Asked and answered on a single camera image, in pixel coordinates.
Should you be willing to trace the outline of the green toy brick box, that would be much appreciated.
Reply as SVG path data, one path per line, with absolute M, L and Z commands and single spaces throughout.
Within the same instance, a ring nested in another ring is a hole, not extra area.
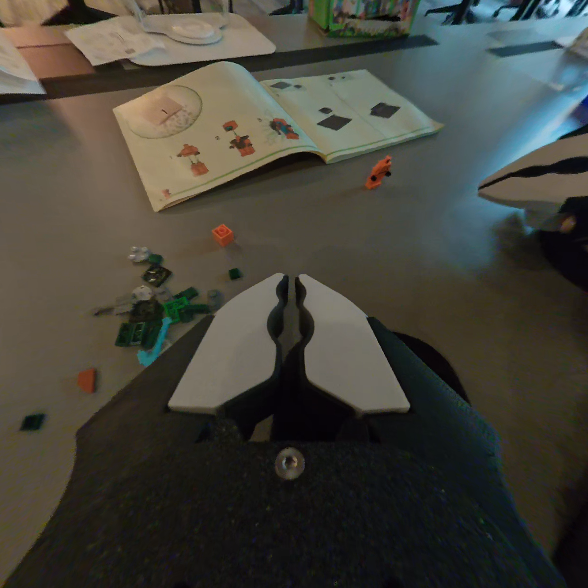
M 308 1 L 308 17 L 329 38 L 408 36 L 420 1 Z

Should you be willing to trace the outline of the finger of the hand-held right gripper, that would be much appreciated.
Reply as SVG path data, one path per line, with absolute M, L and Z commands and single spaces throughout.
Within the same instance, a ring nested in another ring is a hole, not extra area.
M 587 173 L 587 135 L 559 139 L 501 170 L 502 177 L 542 177 Z
M 512 164 L 481 181 L 478 195 L 510 208 L 558 210 L 587 196 L 587 164 Z

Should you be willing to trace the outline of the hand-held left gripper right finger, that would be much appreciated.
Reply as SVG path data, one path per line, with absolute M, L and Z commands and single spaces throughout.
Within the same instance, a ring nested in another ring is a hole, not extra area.
M 307 274 L 297 277 L 296 304 L 311 386 L 358 415 L 408 413 L 410 402 L 363 310 Z

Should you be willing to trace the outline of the white instruction booklet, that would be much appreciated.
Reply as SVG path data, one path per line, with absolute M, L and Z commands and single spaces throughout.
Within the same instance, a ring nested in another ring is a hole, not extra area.
M 113 113 L 154 212 L 292 155 L 334 164 L 443 128 L 368 70 L 260 82 L 227 61 Z

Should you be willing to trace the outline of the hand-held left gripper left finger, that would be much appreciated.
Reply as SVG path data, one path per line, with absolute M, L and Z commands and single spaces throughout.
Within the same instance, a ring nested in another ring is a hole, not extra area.
M 236 295 L 214 315 L 168 402 L 176 412 L 216 414 L 274 376 L 289 277 L 275 273 Z

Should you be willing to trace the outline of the white paper leaflet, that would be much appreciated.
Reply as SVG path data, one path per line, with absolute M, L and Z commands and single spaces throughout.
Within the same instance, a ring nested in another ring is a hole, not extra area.
M 132 16 L 76 26 L 64 34 L 93 66 L 134 59 L 165 48 L 162 40 L 147 33 Z

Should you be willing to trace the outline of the pile of toy bricks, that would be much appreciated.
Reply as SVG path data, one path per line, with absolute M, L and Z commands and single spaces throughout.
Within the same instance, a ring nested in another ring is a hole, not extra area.
M 164 257 L 148 247 L 132 246 L 128 260 L 134 265 L 145 265 L 141 284 L 113 303 L 91 311 L 94 317 L 121 318 L 115 339 L 117 348 L 136 349 L 136 353 L 149 350 L 165 317 L 172 319 L 171 327 L 185 325 L 200 316 L 212 315 L 224 303 L 223 293 L 216 289 L 208 290 L 204 300 L 193 286 L 172 293 L 168 288 L 172 271 L 164 267 Z M 169 345 L 167 335 L 162 353 Z

